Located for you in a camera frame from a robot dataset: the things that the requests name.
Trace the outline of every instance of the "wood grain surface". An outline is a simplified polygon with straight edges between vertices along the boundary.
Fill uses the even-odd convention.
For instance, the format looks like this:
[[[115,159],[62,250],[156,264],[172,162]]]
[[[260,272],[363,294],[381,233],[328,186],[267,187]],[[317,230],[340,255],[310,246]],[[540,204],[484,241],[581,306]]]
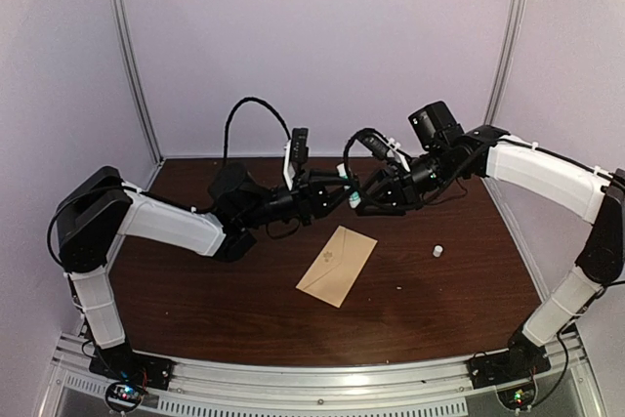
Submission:
[[[240,161],[258,183],[280,184],[279,159]],[[308,167],[336,163],[314,158]],[[374,165],[353,164],[360,175]],[[207,206],[218,168],[217,160],[168,160],[152,191]],[[358,218],[344,204],[286,239],[255,231],[258,243],[234,264],[129,237],[111,282],[131,343],[263,365],[396,363],[505,347],[539,300],[481,180],[466,186],[467,197],[405,217]],[[295,286],[339,225],[378,244],[336,309]],[[444,247],[440,258],[432,255],[436,244]]]

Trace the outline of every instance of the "brown envelope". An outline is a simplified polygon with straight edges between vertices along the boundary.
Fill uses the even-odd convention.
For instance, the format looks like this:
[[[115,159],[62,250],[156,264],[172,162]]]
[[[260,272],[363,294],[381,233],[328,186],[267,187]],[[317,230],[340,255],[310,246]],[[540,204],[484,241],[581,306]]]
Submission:
[[[340,308],[377,242],[338,227],[296,288]]]

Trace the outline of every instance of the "small bottle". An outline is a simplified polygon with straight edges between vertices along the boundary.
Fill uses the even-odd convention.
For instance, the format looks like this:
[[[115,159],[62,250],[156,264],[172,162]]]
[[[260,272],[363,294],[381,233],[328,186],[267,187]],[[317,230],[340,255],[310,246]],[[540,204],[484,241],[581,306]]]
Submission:
[[[343,163],[336,165],[336,169],[338,170],[339,176],[341,178],[343,178],[344,180],[348,178],[348,173],[345,171],[345,165]],[[343,188],[345,188],[346,190],[349,190],[352,187],[350,185],[346,185],[346,186],[343,186]],[[359,203],[360,203],[360,195],[356,191],[352,192],[352,194],[350,195],[350,207],[355,209]]]

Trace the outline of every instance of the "white arm segment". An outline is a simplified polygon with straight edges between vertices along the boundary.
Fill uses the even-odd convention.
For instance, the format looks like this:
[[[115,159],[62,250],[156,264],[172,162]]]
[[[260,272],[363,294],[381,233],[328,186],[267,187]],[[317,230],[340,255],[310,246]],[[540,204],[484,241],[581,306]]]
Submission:
[[[80,310],[87,318],[94,343],[102,349],[123,344],[126,334],[115,306],[106,269],[100,266],[87,273],[71,273],[69,278],[76,289]]]
[[[523,142],[516,137],[510,140]],[[604,200],[608,181],[571,163],[537,151],[502,142],[488,153],[486,175],[526,188],[571,210],[592,224]],[[600,290],[577,266],[523,326],[523,335],[544,346],[566,326]]]
[[[224,239],[223,226],[213,214],[194,214],[140,193],[133,199],[117,234],[131,234],[173,244],[200,256],[213,256]]]
[[[512,136],[506,139],[527,144]],[[547,197],[589,224],[604,200],[601,187],[608,185],[607,180],[564,160],[505,142],[488,152],[486,175]]]

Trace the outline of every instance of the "white backdrop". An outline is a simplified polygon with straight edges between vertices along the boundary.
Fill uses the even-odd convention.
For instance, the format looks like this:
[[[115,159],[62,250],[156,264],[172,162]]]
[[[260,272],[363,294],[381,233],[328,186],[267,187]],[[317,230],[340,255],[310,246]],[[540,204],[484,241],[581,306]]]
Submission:
[[[625,168],[624,76],[625,0],[527,0],[495,124],[591,166]],[[590,227],[522,189],[501,189],[545,283],[555,288]],[[623,415],[625,287],[593,305],[580,330],[608,415]]]
[[[167,156],[216,155],[234,103],[256,95],[314,154],[375,126],[419,148],[407,123],[445,100],[483,120],[510,0],[125,0],[146,101]],[[279,154],[268,113],[241,110],[233,154]]]
[[[100,166],[153,168],[109,0],[0,0],[0,414],[33,415],[61,331],[78,313],[48,256],[54,211]]]

